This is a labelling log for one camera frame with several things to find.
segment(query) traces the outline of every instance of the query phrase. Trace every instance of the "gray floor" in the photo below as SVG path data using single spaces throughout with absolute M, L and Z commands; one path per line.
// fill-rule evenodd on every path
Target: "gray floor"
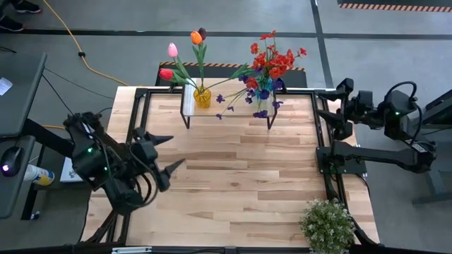
M 205 27 L 215 32 L 316 32 L 310 0 L 49 0 L 49 3 L 77 30 L 183 31 Z M 450 13 L 361 11 L 340 9 L 335 1 L 318 1 L 323 32 L 330 34 L 450 35 Z M 33 29 L 62 29 L 61 23 L 44 7 L 38 16 L 18 16 Z M 77 57 L 76 47 L 66 35 L 0 35 L 0 46 L 18 52 L 47 52 L 47 68 L 85 87 L 113 97 L 118 84 L 88 71 Z M 188 37 L 77 36 L 90 65 L 131 85 L 155 82 L 158 63 L 168 61 L 166 47 L 174 42 L 185 61 L 194 61 Z M 243 63 L 252 60 L 249 45 L 253 37 L 209 37 L 206 61 Z M 420 106 L 452 88 L 452 40 L 325 40 L 333 83 L 355 80 L 355 90 L 371 90 L 380 102 L 392 85 L 413 80 L 418 84 Z M 326 82 L 316 38 L 278 38 L 279 47 L 305 47 L 308 57 L 298 61 L 307 69 L 309 87 Z M 98 111 L 112 100 L 74 87 L 44 72 L 73 111 Z M 67 115 L 56 95 L 44 81 L 33 103 L 31 118 L 41 124 L 61 125 Z M 108 122 L 108 113 L 103 119 Z M 56 131 L 66 136 L 63 131 Z M 430 136 L 440 141 L 440 159 L 434 167 L 447 167 L 452 141 L 448 131 Z M 402 148 L 382 132 L 359 126 L 361 146 L 397 150 Z M 428 195 L 425 176 L 385 164 L 367 163 L 371 200 L 381 242 L 391 247 L 452 253 L 452 202 L 413 207 L 413 198 Z M 446 182 L 451 186 L 450 178 Z M 16 210 L 20 210 L 26 187 Z M 85 200 L 71 191 L 40 194 L 36 208 L 38 222 L 18 222 L 18 216 L 0 221 L 0 249 L 57 246 L 75 243 L 85 216 Z M 28 241 L 9 234 L 14 230 Z

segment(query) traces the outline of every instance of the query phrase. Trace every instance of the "flower vase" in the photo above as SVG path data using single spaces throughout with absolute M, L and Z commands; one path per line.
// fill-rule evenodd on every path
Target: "flower vase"
M 210 107 L 210 96 L 211 92 L 209 89 L 196 89 L 193 93 L 193 97 L 195 98 L 196 105 L 202 109 L 208 109 Z

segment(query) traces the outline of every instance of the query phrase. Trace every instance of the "warning stripe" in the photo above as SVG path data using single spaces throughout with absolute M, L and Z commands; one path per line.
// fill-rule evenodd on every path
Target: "warning stripe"
M 176 65 L 175 62 L 160 62 L 160 66 L 166 66 L 166 65 Z M 183 63 L 184 66 L 198 66 L 198 63 Z M 233 64 L 233 63 L 205 63 L 204 66 L 210 66 L 210 67 L 230 67 L 230 68 L 240 68 L 242 67 L 241 64 Z M 300 67 L 293 67 L 290 70 L 293 71 L 304 71 L 304 68 Z
M 445 6 L 408 6 L 391 4 L 339 4 L 341 8 L 353 8 L 360 10 L 384 10 L 384 11 L 430 11 L 451 12 L 451 7 Z

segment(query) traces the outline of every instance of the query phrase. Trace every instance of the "black computer mouse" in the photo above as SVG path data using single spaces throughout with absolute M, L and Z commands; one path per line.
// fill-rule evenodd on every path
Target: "black computer mouse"
M 0 159 L 1 173 L 4 176 L 15 176 L 20 171 L 20 160 L 22 159 L 23 148 L 10 147 Z

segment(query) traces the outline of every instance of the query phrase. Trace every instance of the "orange tulip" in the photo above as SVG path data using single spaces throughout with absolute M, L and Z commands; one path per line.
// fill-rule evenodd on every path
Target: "orange tulip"
M 193 42 L 193 44 L 199 45 L 203 43 L 203 38 L 201 37 L 199 32 L 193 31 L 191 32 L 191 41 Z

